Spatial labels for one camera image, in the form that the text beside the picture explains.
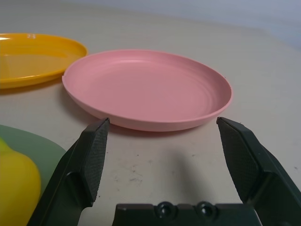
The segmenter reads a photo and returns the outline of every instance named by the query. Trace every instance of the yellow plate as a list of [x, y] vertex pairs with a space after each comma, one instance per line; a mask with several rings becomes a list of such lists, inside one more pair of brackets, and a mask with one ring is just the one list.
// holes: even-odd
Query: yellow plate
[[0, 34], [0, 89], [56, 79], [87, 49], [77, 41], [46, 34]]

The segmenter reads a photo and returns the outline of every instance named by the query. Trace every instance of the wall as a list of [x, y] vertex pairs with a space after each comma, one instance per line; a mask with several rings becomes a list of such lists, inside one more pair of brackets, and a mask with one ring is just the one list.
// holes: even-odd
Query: wall
[[301, 48], [300, 0], [65, 0], [267, 30]]

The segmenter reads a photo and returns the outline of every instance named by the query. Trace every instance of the textured gripper pad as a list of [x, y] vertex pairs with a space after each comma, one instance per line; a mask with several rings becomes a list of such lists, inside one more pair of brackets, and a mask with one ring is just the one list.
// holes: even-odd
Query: textured gripper pad
[[229, 172], [241, 201], [246, 202], [260, 174], [259, 167], [239, 132], [223, 120], [218, 120], [218, 127]]
[[83, 175], [86, 179], [88, 189], [92, 199], [95, 202], [97, 191], [103, 172], [103, 165], [106, 153], [107, 135], [109, 123], [104, 125], [95, 133], [95, 138], [92, 142], [90, 152], [87, 154], [84, 166]]

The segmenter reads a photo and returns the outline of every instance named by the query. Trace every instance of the white table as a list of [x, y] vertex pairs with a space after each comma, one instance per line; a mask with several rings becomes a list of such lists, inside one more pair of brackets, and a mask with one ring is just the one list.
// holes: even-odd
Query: white table
[[[2, 4], [0, 29], [70, 37], [90, 53], [149, 48], [207, 64], [234, 90], [222, 116], [253, 130], [301, 189], [301, 53], [265, 32], [58, 2]], [[0, 124], [39, 134], [66, 150], [94, 120], [60, 81], [0, 95]], [[80, 226], [111, 225], [115, 205], [123, 202], [240, 202], [214, 121], [170, 133], [112, 125], [107, 152], [100, 197], [83, 211]]]

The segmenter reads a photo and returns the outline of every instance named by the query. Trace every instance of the yellow bell pepper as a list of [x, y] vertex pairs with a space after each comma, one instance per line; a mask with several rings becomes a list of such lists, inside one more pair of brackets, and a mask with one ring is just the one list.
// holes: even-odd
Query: yellow bell pepper
[[0, 226], [26, 226], [41, 191], [34, 162], [0, 138]]

